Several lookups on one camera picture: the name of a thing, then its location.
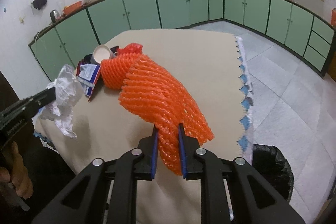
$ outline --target drawer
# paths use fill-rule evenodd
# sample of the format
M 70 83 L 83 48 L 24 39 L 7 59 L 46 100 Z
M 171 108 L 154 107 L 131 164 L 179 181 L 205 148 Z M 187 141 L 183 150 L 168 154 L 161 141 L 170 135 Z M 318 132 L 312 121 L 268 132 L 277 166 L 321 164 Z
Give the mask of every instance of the drawer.
M 317 17 L 314 17 L 313 30 L 323 37 L 329 44 L 333 41 L 334 29 Z
M 311 32 L 308 45 L 313 47 L 320 54 L 322 54 L 325 58 L 327 58 L 329 49 L 330 49 L 330 44 L 328 44 L 323 38 L 318 36 L 316 33 Z
M 309 45 L 307 46 L 306 52 L 303 57 L 319 71 L 322 70 L 323 65 L 326 61 L 326 59 L 322 55 L 320 55 Z

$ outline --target kettle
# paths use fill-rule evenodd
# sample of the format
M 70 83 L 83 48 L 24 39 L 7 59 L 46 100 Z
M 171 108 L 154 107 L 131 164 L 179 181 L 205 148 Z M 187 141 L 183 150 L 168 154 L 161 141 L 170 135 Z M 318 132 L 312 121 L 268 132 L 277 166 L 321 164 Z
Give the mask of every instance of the kettle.
M 52 10 L 50 12 L 50 18 L 53 23 L 56 23 L 59 20 L 59 12 L 57 10 Z

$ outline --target green cabinet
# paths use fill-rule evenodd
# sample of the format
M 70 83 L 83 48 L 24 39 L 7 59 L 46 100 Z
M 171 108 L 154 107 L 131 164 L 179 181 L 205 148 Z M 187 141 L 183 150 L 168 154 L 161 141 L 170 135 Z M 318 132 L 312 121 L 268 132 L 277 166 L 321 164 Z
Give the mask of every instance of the green cabinet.
M 324 58 L 328 57 L 330 44 L 315 32 L 311 32 L 308 45 L 317 50 Z
M 292 4 L 285 0 L 271 0 L 267 33 L 269 37 L 284 44 L 289 19 L 291 17 Z
M 188 0 L 157 0 L 162 27 L 175 29 L 189 25 Z
M 86 9 L 59 23 L 56 31 L 75 65 L 98 46 Z
M 209 20 L 208 0 L 188 0 L 189 24 Z
M 157 0 L 162 27 L 175 29 L 209 20 L 208 0 Z
M 314 17 L 313 31 L 329 44 L 332 43 L 334 38 L 334 29 L 317 17 Z
M 243 24 L 245 0 L 225 0 L 224 18 Z
M 101 44 L 130 30 L 122 0 L 104 0 L 90 6 L 88 11 Z
M 285 45 L 303 56 L 308 43 L 313 15 L 306 10 L 292 5 L 292 14 Z
M 209 20 L 223 18 L 223 0 L 209 0 Z
M 73 65 L 54 28 L 32 44 L 31 50 L 51 81 L 57 78 L 63 65 Z
M 244 25 L 265 33 L 269 0 L 245 0 Z
M 124 0 L 131 30 L 161 28 L 156 0 Z
M 306 52 L 304 53 L 303 57 L 319 71 L 322 70 L 326 61 L 326 59 L 316 50 L 314 50 L 310 45 L 307 46 Z

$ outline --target table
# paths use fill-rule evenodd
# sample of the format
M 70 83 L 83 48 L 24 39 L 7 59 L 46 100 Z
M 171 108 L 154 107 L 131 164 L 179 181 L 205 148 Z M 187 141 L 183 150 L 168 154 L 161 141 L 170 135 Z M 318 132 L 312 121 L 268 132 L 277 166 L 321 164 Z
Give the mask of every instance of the table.
M 218 157 L 232 160 L 251 155 L 251 143 L 240 122 L 246 116 L 243 102 L 247 92 L 243 59 L 232 34 L 202 30 L 126 31 L 106 43 L 125 47 L 131 42 L 143 45 L 143 53 L 166 68 L 186 87 L 198 103 L 215 138 L 204 144 Z M 85 97 L 73 109 L 73 130 L 78 139 L 61 134 L 55 124 L 37 120 L 36 130 L 47 136 L 76 173 L 93 159 L 119 158 L 152 133 L 144 122 L 119 105 L 118 90 L 98 86 L 91 102 Z M 154 181 L 139 181 L 137 220 L 143 224 L 200 223 L 199 181 L 185 181 L 174 175 L 158 159 Z

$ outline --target tiled floor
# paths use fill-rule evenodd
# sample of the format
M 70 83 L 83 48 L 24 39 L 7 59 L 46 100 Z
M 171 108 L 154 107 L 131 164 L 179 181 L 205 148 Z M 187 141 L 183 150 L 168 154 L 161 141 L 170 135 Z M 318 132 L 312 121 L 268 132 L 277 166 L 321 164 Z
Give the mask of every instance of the tiled floor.
M 293 208 L 307 224 L 327 199 L 336 175 L 336 83 L 244 28 L 214 22 L 194 29 L 243 39 L 254 88 L 255 142 L 277 146 L 294 173 Z

